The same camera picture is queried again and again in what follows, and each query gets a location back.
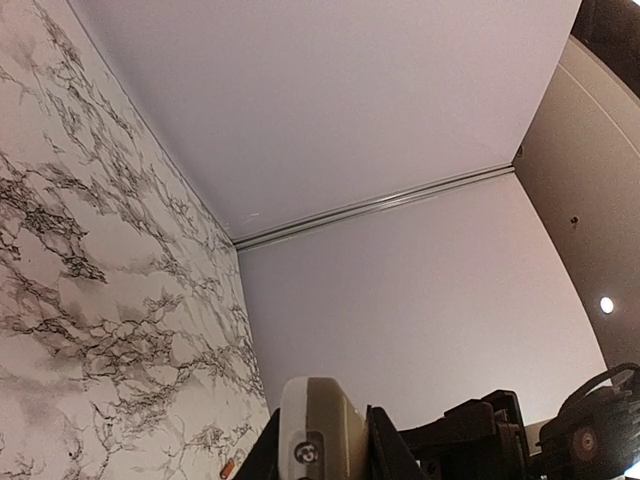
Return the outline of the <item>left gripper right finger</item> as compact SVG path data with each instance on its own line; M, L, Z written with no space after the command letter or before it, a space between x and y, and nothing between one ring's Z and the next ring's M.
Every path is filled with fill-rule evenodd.
M369 470L375 480L419 480L425 475L382 407L367 407Z

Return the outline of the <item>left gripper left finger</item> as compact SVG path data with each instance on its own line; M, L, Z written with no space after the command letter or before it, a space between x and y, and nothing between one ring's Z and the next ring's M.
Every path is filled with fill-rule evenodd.
M276 409L236 472L235 480L279 480L279 431L280 410Z

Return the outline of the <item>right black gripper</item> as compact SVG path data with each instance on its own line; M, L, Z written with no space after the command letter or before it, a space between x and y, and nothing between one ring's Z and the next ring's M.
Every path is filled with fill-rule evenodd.
M537 424L496 390L401 436L430 479L619 479L639 461L639 366L596 375Z

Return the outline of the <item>orange battery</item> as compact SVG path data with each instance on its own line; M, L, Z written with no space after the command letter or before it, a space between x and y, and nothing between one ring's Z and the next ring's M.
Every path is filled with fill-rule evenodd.
M219 474L220 479L228 480L231 477L231 474L233 473L234 468L235 468L235 461L233 459L228 460L223 466L222 470L220 471L220 474Z

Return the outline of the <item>grey remote control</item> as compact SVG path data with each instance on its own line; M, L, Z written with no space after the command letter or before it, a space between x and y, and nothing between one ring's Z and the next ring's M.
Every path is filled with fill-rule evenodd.
M297 377L280 402L278 474L286 480L366 480L368 425L340 384Z

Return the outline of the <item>right aluminium frame post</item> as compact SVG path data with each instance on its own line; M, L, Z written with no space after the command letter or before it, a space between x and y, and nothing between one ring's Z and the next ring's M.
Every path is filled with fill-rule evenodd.
M233 240L238 252L250 251L266 245L293 238L305 232L348 221L361 216L383 212L426 200L440 193L510 175L515 171L512 163L447 177L414 188L385 194L332 210L304 217L286 224L266 229Z

